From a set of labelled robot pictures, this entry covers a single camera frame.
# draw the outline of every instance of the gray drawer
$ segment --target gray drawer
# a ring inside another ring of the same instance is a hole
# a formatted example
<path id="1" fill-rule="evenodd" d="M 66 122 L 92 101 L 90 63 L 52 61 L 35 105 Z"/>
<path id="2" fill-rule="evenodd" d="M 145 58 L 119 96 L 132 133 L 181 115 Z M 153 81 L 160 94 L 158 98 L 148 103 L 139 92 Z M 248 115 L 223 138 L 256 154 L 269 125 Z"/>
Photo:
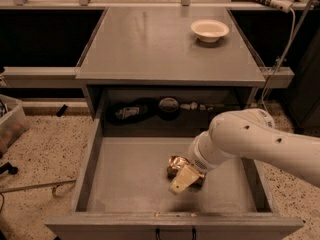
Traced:
<path id="1" fill-rule="evenodd" d="M 301 219 L 279 216 L 262 165 L 256 161 L 230 160 L 208 174 L 201 189 L 189 188 L 179 196 L 169 193 L 168 159 L 171 155 L 183 156 L 192 134 L 197 133 L 193 127 L 183 125 L 181 136 L 178 131 L 170 136 L 165 133 L 170 128 L 155 123 L 156 118 L 143 123 L 142 136 L 139 131 L 126 136 L 125 132 L 134 131 L 132 126 L 110 130 L 116 126 L 105 123 L 105 110 L 122 92 L 106 89 L 102 95 L 71 213 L 46 221 L 62 240 L 185 240 L 195 239 L 194 234 L 198 240 L 270 240 L 282 239 L 303 226 Z M 148 93 L 170 95 L 170 90 Z M 210 94 L 205 90 L 201 93 L 204 100 Z M 180 93 L 179 97 L 187 99 L 188 95 Z M 178 127 L 181 122 L 171 123 Z M 145 134 L 148 126 L 152 137 Z M 157 130 L 163 136 L 155 136 Z"/>

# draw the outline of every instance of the white bowl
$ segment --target white bowl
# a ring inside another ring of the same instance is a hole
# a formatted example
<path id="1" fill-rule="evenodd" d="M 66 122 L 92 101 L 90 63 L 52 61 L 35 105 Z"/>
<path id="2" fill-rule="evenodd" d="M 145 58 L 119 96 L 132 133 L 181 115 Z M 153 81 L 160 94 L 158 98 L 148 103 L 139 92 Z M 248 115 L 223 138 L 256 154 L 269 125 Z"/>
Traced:
<path id="1" fill-rule="evenodd" d="M 206 43 L 214 43 L 229 33 L 226 24 L 217 20 L 198 20 L 191 24 L 192 31 Z"/>

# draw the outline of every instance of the terrazzo floor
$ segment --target terrazzo floor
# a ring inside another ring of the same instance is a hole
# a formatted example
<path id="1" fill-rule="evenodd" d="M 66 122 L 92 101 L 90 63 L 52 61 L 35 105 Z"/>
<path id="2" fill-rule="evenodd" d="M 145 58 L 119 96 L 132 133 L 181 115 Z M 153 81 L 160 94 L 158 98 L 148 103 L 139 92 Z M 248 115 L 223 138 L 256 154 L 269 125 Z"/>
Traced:
<path id="1" fill-rule="evenodd" d="M 293 132 L 294 126 L 277 102 L 268 104 L 280 130 Z M 27 115 L 30 129 L 5 153 L 0 165 L 9 161 L 19 168 L 17 175 L 0 175 L 0 189 L 76 179 L 92 124 L 89 115 Z M 319 131 L 306 134 L 320 137 Z M 320 189 L 270 165 L 266 178 L 281 216 L 300 217 L 304 227 L 286 240 L 320 239 Z M 9 240 L 53 240 L 44 226 L 45 218 L 67 214 L 73 185 L 6 193 L 0 214 L 0 228 Z"/>

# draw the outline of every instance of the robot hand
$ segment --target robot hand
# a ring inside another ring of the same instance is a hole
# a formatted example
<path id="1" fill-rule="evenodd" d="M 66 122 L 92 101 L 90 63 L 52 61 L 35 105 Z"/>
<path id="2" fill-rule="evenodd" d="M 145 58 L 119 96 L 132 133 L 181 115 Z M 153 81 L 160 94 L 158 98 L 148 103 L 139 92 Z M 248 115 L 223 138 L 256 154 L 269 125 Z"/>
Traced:
<path id="1" fill-rule="evenodd" d="M 271 164 L 320 187 L 320 139 L 274 128 L 270 114 L 261 109 L 216 116 L 209 130 L 190 145 L 190 164 L 181 168 L 169 190 L 179 194 L 195 182 L 200 173 L 208 173 L 235 157 Z"/>

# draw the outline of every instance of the cable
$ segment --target cable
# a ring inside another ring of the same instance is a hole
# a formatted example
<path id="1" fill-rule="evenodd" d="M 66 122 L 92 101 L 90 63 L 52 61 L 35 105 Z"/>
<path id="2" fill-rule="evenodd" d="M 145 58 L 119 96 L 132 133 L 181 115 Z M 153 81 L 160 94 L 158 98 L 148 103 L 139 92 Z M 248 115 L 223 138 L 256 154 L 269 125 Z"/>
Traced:
<path id="1" fill-rule="evenodd" d="M 0 206 L 0 213 L 1 213 L 2 208 L 3 208 L 3 206 L 4 206 L 4 195 L 3 195 L 2 193 L 0 193 L 0 196 L 2 196 L 2 204 L 1 204 L 1 206 Z"/>
<path id="2" fill-rule="evenodd" d="M 277 60 L 277 63 L 275 66 L 272 67 L 272 75 L 270 75 L 268 78 L 267 78 L 267 81 L 263 87 L 263 90 L 262 90 L 262 94 L 261 94 L 261 99 L 260 99 L 260 103 L 263 107 L 264 110 L 268 111 L 266 105 L 265 105 L 265 98 L 267 96 L 267 93 L 269 92 L 269 88 L 268 88 L 268 84 L 270 83 L 271 79 L 274 77 L 274 75 L 279 71 L 284 59 L 285 59 L 285 56 L 292 44 L 292 41 L 294 39 L 294 30 L 295 30 L 295 22 L 296 22 L 296 14 L 295 14 L 295 11 L 290 8 L 290 11 L 292 13 L 292 24 L 291 24 L 291 31 L 290 31 L 290 36 L 289 36 L 289 41 L 284 49 L 284 52 L 282 53 L 282 56 Z"/>

